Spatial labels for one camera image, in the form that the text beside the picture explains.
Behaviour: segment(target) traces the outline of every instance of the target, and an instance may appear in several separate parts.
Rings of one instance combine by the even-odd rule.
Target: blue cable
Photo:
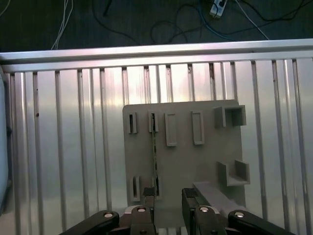
[[[226,37],[225,35],[222,35],[222,34],[218,33],[217,31],[215,31],[215,30],[208,24],[208,22],[205,20],[205,18],[204,18],[204,16],[203,16],[203,10],[202,10],[202,6],[201,6],[201,0],[199,0],[199,12],[200,12],[201,19],[202,19],[203,23],[205,24],[205,26],[207,27],[208,30],[210,30],[212,33],[216,34],[216,35],[219,36],[220,38],[224,38],[224,39],[229,40],[229,41],[234,41],[233,39],[230,39],[230,38]]]

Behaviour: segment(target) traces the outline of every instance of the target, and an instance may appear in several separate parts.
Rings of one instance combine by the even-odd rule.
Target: white cable
[[[245,12],[245,10],[241,7],[240,3],[238,2],[238,0],[235,0],[235,2],[238,4],[239,8],[241,9],[241,11],[244,13],[244,15],[246,16],[246,18],[257,28],[257,30],[260,31],[260,33],[262,33],[262,35],[269,40],[268,36],[265,35],[265,33],[259,28],[259,26],[257,26],[252,19],[250,19],[250,17],[247,15],[247,13]]]
[[[65,1],[65,2],[64,2],[63,20],[62,20],[62,23],[61,23],[61,26],[60,26],[60,30],[59,30],[59,33],[58,33],[58,37],[57,37],[57,39],[55,40],[55,42],[54,42],[54,44],[53,44],[51,50],[52,50],[52,49],[58,49],[60,38],[62,37],[63,32],[64,32],[64,30],[65,30],[65,28],[66,28],[66,26],[67,26],[67,23],[68,23],[68,21],[69,21],[69,19],[70,19],[70,16],[71,16],[71,14],[72,14],[72,12],[73,12],[74,0],[71,0],[72,7],[71,7],[71,9],[70,9],[70,11],[69,11],[67,20],[66,20],[66,22],[65,22],[65,14],[66,14],[66,8],[67,8],[68,0],[64,0],[64,1]]]
[[[67,4],[68,4],[68,0],[64,0],[63,20],[62,20],[62,22],[61,22],[61,26],[60,26],[60,29],[59,29],[59,32],[58,32],[57,39],[55,40],[54,44],[52,45],[51,50],[57,48],[57,44],[58,44],[58,41],[59,41],[59,37],[60,37],[61,31],[62,31],[62,29],[63,29],[63,27],[64,27],[64,23],[65,23],[65,14],[66,14],[66,9],[67,9]]]
[[[4,12],[8,9],[9,5],[11,3],[11,0],[8,1],[7,5],[5,6],[4,10],[0,13],[0,17],[4,14]]]

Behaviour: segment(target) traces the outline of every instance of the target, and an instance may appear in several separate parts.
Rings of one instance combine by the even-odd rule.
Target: power strip
[[[224,12],[226,3],[227,0],[214,0],[214,4],[212,5],[210,15],[213,16],[213,18],[220,18]]]

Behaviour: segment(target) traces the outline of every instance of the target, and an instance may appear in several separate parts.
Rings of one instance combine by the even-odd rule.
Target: wire
[[[246,5],[248,5],[253,11],[255,11],[255,13],[256,13],[263,21],[272,22],[272,21],[290,21],[290,20],[293,20],[294,17],[296,16],[296,14],[298,13],[298,11],[301,9],[301,6],[302,6],[302,4],[304,3],[304,0],[301,1],[301,3],[299,4],[299,6],[298,6],[295,10],[293,10],[293,11],[291,11],[291,12],[289,12],[289,13],[287,13],[287,14],[285,15],[285,16],[287,16],[287,15],[292,14],[293,12],[296,12],[292,17],[290,17],[290,18],[284,18],[285,16],[283,16],[283,17],[278,17],[278,18],[273,18],[273,19],[267,19],[267,18],[265,18],[264,16],[262,16],[261,13],[260,13],[253,5],[251,5],[249,2],[247,2],[247,1],[245,1],[245,0],[241,0],[241,2],[243,2],[243,3],[246,4]]]
[[[305,7],[306,5],[308,5],[308,4],[312,3],[312,2],[313,2],[313,0],[310,0],[309,2],[307,2],[307,3],[303,4],[303,5],[301,5],[299,8],[297,8],[297,9],[291,11],[291,12],[288,12],[288,13],[284,14],[284,15],[281,16],[280,18],[283,18],[283,17],[285,17],[285,16],[287,16],[287,15],[293,13],[293,12],[297,12],[297,13],[298,13],[301,8]],[[269,25],[269,24],[272,24],[272,23],[275,23],[275,22],[276,22],[276,21],[271,21],[271,22],[268,22],[268,23],[265,23],[265,24],[262,24],[262,25],[258,25],[258,27],[261,28],[261,27],[264,27],[264,26],[266,26],[266,25]],[[232,34],[235,34],[235,33],[240,33],[240,32],[244,32],[244,31],[248,31],[248,30],[252,30],[252,29],[255,29],[255,27],[244,28],[244,29],[236,30],[236,31],[229,32],[229,33],[223,33],[223,34],[232,35]]]
[[[104,23],[102,23],[96,16],[96,13],[95,13],[95,4],[94,4],[95,0],[92,0],[91,2],[91,9],[92,9],[92,14],[93,14],[93,17],[95,18],[95,20],[98,22],[98,24],[100,24],[104,29],[106,29],[107,31],[110,31],[112,33],[116,33],[116,34],[120,34],[120,35],[123,35],[127,38],[129,38],[130,40],[132,40],[136,45],[140,45],[140,43],[134,39],[132,36],[126,34],[126,33],[123,33],[123,32],[120,32],[120,31],[117,31],[117,30],[114,30],[114,29],[111,29],[109,27],[107,27]]]
[[[221,38],[224,38],[226,40],[229,40],[229,41],[234,41],[224,35],[222,35],[220,32],[216,31],[215,29],[213,29],[209,23],[206,21],[206,19],[204,18],[204,15],[203,15],[203,10],[202,10],[202,6],[201,6],[201,0],[199,0],[199,13],[200,13],[200,16],[202,18],[202,21],[204,23],[204,26],[209,29],[212,33],[216,34],[217,36],[221,37]]]
[[[0,13],[0,17],[6,12],[6,10],[8,9],[9,5],[11,3],[11,0],[8,1],[7,5],[5,6],[4,10]]]
[[[268,36],[266,36],[266,34],[255,24],[255,22],[253,22],[253,20],[248,16],[248,14],[245,12],[245,10],[241,7],[240,3],[238,2],[238,0],[234,0],[239,8],[241,9],[241,11],[243,12],[243,14],[246,16],[246,18],[257,28],[257,30],[260,31],[260,33],[267,39],[269,40]]]
[[[156,42],[156,41],[154,40],[154,38],[153,38],[153,30],[154,30],[154,28],[155,28],[156,26],[160,25],[160,24],[165,24],[165,23],[166,23],[166,24],[171,24],[171,25],[173,25],[173,26],[175,27],[175,29],[179,29],[179,30],[180,30],[180,34],[182,34],[182,35],[184,36],[184,39],[185,39],[186,43],[188,43],[187,36],[186,36],[185,32],[184,32],[180,27],[178,27],[178,26],[177,26],[175,23],[173,23],[173,22],[163,20],[163,21],[158,21],[158,22],[154,23],[153,26],[152,26],[151,29],[150,29],[150,38],[151,38],[151,40],[152,40],[152,42],[153,42],[154,44],[157,44],[157,42]],[[161,43],[161,44],[169,44],[169,43],[171,43],[172,40],[173,40],[173,37],[171,37],[167,42]]]
[[[51,50],[53,49],[58,49],[59,48],[59,41],[60,41],[60,38],[62,37],[63,35],[63,32],[67,26],[67,23],[70,19],[70,16],[73,12],[73,8],[74,8],[74,0],[71,0],[71,3],[72,3],[72,7],[69,11],[69,14],[68,14],[68,17],[67,17],[67,20],[65,21],[65,15],[66,15],[66,9],[67,9],[67,5],[68,5],[68,0],[64,0],[64,11],[63,11],[63,20],[61,22],[61,26],[60,26],[60,29],[59,29],[59,33],[58,33],[58,36],[57,36],[57,39],[55,40]]]

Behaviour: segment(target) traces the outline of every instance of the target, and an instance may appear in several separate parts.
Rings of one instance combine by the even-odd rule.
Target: screw
[[[106,214],[104,214],[104,217],[106,217],[106,218],[111,218],[112,216],[113,216],[112,213],[106,213]]]
[[[243,218],[245,215],[241,212],[236,212],[235,216],[237,216],[238,218]]]
[[[202,211],[202,212],[208,212],[209,209],[208,209],[207,207],[201,207],[201,208],[200,208],[200,211]]]

